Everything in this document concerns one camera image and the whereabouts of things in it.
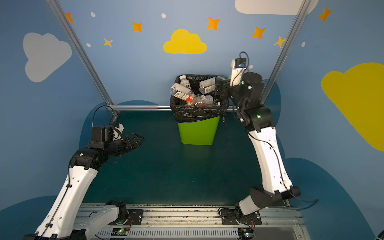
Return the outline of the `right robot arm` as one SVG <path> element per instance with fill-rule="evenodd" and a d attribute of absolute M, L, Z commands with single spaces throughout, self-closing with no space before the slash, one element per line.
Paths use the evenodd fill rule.
<path fill-rule="evenodd" d="M 225 87 L 255 148 L 262 174 L 262 187 L 252 188 L 250 194 L 236 204 L 237 217 L 299 197 L 301 190 L 293 185 L 283 164 L 273 114 L 261 102 L 262 77 L 257 73 L 233 71 Z"/>

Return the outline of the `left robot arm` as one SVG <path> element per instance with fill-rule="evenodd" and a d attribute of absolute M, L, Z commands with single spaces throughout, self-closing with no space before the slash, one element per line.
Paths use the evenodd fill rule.
<path fill-rule="evenodd" d="M 92 138 L 72 156 L 64 185 L 47 217 L 25 240 L 89 240 L 108 224 L 132 225 L 125 202 L 109 201 L 102 210 L 75 224 L 81 203 L 94 178 L 109 158 L 121 157 L 139 148 L 144 137 L 123 136 L 122 124 L 92 127 Z"/>

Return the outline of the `orange juice bottle back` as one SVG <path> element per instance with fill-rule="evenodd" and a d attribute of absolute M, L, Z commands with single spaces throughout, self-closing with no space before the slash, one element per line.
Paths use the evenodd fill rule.
<path fill-rule="evenodd" d="M 180 79 L 180 84 L 185 87 L 185 88 L 188 88 L 188 89 L 192 89 L 191 88 L 191 84 L 190 84 L 190 81 L 187 79 L 187 76 L 186 75 L 182 75 L 179 77 Z"/>

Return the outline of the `white bottle pink label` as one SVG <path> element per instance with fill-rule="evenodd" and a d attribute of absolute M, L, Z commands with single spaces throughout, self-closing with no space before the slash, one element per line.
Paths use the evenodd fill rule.
<path fill-rule="evenodd" d="M 189 103 L 195 98 L 194 92 L 179 83 L 174 83 L 170 89 L 171 96 Z"/>

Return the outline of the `clear bottle colourful label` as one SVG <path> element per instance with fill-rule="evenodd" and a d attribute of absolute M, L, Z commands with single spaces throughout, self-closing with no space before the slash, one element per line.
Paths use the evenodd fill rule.
<path fill-rule="evenodd" d="M 221 76 L 213 77 L 204 81 L 199 82 L 199 91 L 202 95 L 212 93 L 216 90 L 216 82 L 225 80 Z"/>

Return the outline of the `white bottle red logo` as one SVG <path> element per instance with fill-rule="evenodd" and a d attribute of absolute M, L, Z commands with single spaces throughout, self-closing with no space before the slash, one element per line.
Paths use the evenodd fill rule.
<path fill-rule="evenodd" d="M 191 101 L 187 102 L 187 107 L 211 107 L 215 106 L 213 96 L 210 95 L 198 95 L 195 96 Z"/>

